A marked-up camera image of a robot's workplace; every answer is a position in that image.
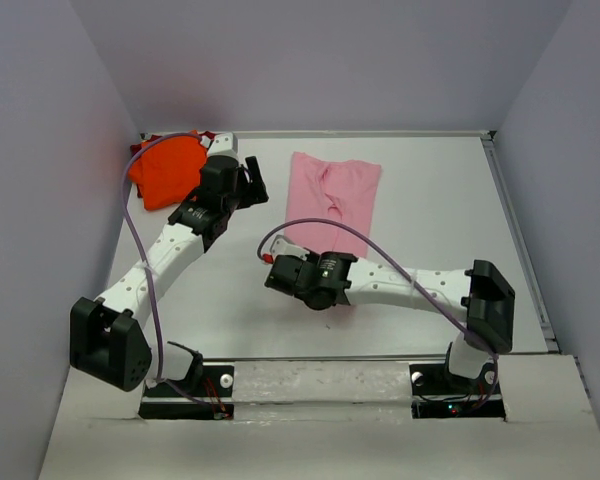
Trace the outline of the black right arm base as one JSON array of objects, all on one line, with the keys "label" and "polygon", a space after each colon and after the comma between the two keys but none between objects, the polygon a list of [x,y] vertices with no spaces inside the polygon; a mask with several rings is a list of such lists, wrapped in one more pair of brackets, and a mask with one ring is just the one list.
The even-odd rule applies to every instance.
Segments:
[{"label": "black right arm base", "polygon": [[493,363],[488,362],[477,380],[451,377],[442,363],[409,367],[411,413],[414,419],[466,419],[506,417],[500,386],[491,392]]}]

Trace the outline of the orange folded t shirt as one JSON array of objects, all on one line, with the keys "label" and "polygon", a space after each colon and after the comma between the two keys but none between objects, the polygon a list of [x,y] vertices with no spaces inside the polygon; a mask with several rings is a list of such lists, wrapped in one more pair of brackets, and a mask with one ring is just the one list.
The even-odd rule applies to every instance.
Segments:
[{"label": "orange folded t shirt", "polygon": [[128,177],[137,187],[144,208],[156,211],[179,204],[200,183],[200,170],[207,160],[212,132],[179,136],[160,142],[131,166]]}]

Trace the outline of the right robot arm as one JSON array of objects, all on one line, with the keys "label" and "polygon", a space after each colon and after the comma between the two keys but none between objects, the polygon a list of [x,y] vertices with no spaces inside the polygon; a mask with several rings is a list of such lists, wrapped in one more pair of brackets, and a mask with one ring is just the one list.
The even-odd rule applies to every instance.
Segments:
[{"label": "right robot arm", "polygon": [[265,286],[300,300],[311,310],[335,306],[388,305],[437,313],[459,329],[440,368],[442,384],[462,392],[483,366],[513,349],[516,294],[486,260],[471,268],[398,269],[352,254],[266,254]]}]

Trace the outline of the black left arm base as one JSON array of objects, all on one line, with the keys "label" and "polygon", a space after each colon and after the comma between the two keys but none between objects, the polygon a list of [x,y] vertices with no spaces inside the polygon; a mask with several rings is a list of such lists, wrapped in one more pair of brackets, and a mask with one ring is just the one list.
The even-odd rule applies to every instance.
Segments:
[{"label": "black left arm base", "polygon": [[234,380],[233,363],[205,363],[197,380],[144,387],[138,415],[145,420],[232,420]]}]

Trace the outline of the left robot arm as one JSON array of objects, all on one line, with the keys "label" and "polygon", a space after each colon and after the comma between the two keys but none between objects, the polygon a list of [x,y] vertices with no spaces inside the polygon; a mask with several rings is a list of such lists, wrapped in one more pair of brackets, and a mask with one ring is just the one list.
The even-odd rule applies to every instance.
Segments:
[{"label": "left robot arm", "polygon": [[267,200],[256,157],[239,162],[210,156],[199,185],[169,215],[139,261],[96,299],[82,297],[71,308],[71,366],[125,392],[146,380],[166,380],[181,395],[195,392],[201,370],[186,360],[168,364],[162,330],[155,330],[150,343],[145,325],[157,320],[159,300],[226,232],[234,212]]}]

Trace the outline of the pink t shirt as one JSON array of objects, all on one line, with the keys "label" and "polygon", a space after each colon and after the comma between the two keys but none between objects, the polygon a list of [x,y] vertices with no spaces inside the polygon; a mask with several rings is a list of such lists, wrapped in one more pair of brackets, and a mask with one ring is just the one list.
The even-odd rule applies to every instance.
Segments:
[{"label": "pink t shirt", "polygon": [[[287,222],[303,218],[329,219],[367,236],[382,167],[360,160],[327,162],[296,152],[291,158]],[[368,245],[337,227],[321,223],[289,226],[284,235],[316,253],[350,253],[364,258]]]}]

